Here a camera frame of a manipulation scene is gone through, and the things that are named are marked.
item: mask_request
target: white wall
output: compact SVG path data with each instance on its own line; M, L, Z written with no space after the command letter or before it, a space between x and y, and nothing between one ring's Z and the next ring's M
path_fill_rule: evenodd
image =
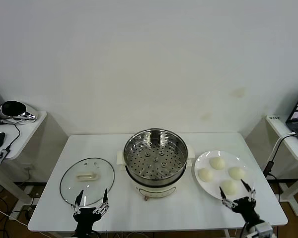
M246 136L298 97L298 0L0 0L0 94L67 135Z

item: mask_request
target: steamed bun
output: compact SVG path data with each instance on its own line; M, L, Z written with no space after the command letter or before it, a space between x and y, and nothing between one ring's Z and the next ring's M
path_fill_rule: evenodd
M210 159L210 165L213 169L222 170L225 167L225 161L220 156L216 156Z
M202 168L198 172L199 178L204 182L211 182L213 180L213 172L209 169Z
M228 170L229 176L234 180L245 178L245 171L241 167L232 167Z
M233 180L224 180L221 182L221 188L225 195L235 195L237 193L237 185Z

